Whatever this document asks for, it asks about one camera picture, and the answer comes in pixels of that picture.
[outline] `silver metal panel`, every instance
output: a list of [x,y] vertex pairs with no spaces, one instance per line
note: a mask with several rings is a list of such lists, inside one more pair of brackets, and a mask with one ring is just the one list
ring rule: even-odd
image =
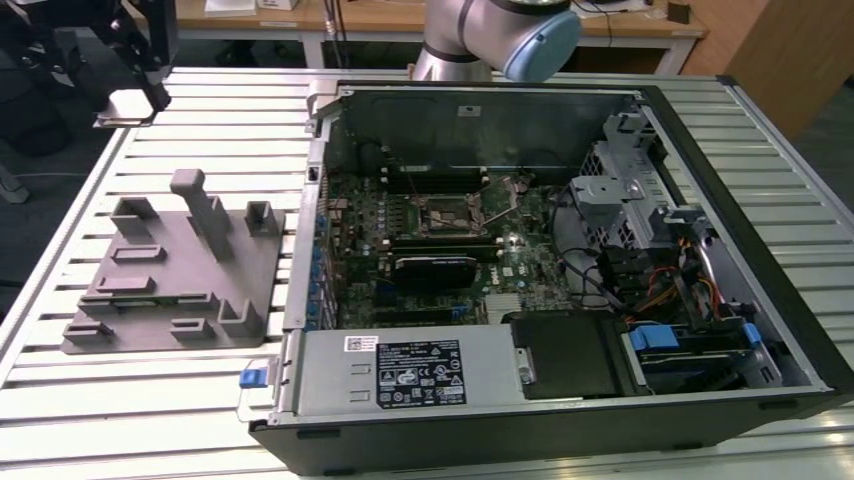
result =
[[[376,335],[376,330],[325,330],[305,334],[301,372],[310,382],[300,384],[298,413],[304,416],[381,412],[377,405],[376,353],[345,352],[345,337]],[[465,407],[514,405],[524,402],[516,373],[509,325],[476,327],[388,328],[377,343],[458,341]],[[350,393],[364,396],[352,399]],[[448,406],[405,408],[424,413]]]
[[[178,97],[154,127],[115,133],[0,327],[0,340],[13,340],[2,344],[7,353],[0,361],[3,479],[296,478],[253,443],[234,413],[237,372],[252,359],[278,352],[281,311],[270,314],[269,341],[256,349],[71,357],[57,348],[94,273],[93,262],[107,245],[111,229],[99,216],[117,196],[131,192],[145,194],[156,209],[185,208],[166,190],[164,179],[173,168],[204,168],[226,208],[269,200],[288,210],[273,292],[273,305],[284,306],[309,145],[292,127],[305,117],[301,95],[308,82],[338,75],[178,68],[169,78]],[[350,78],[402,80],[404,75],[370,71]],[[664,89],[821,325],[854,362],[849,217],[749,103],[709,78],[568,75],[552,82],[639,82]],[[173,125],[197,128],[168,130]],[[210,125],[233,131],[212,139],[204,132]],[[689,200],[687,183],[683,189]],[[248,403],[254,411],[268,407],[268,397],[262,391],[252,393]],[[396,473],[393,478],[849,478],[849,447],[854,415],[843,408],[767,425],[713,448]]]

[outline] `power supply label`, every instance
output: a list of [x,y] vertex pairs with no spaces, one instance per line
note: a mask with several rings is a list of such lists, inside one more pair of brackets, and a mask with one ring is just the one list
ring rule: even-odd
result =
[[457,340],[376,345],[376,404],[382,409],[464,403]]

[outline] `barcode sticker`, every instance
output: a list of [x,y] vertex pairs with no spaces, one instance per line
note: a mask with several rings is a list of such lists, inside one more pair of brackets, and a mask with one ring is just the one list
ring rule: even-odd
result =
[[344,337],[345,352],[374,352],[378,337]]

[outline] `white paper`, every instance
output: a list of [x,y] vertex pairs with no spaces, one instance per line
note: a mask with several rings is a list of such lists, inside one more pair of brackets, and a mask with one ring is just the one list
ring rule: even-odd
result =
[[205,0],[205,17],[248,17],[254,15],[254,0]]

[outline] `aluminum extrusion table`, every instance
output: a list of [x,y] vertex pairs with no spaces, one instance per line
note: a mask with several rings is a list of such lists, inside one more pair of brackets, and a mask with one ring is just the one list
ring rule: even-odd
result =
[[[237,374],[278,350],[292,233],[309,141],[314,79],[401,80],[401,72],[177,68],[172,105],[145,129],[119,130],[0,329],[0,473],[21,478],[288,479],[234,413]],[[854,360],[854,217],[737,87],[697,77],[568,75],[554,82],[655,83],[848,359]],[[58,350],[106,251],[105,214],[123,194],[157,209],[176,168],[202,168],[225,208],[269,200],[288,210],[266,343],[253,349],[66,356]],[[687,180],[673,174],[689,198]],[[241,416],[260,417],[262,390]],[[716,447],[386,473],[377,478],[849,478],[854,412],[767,425]]]

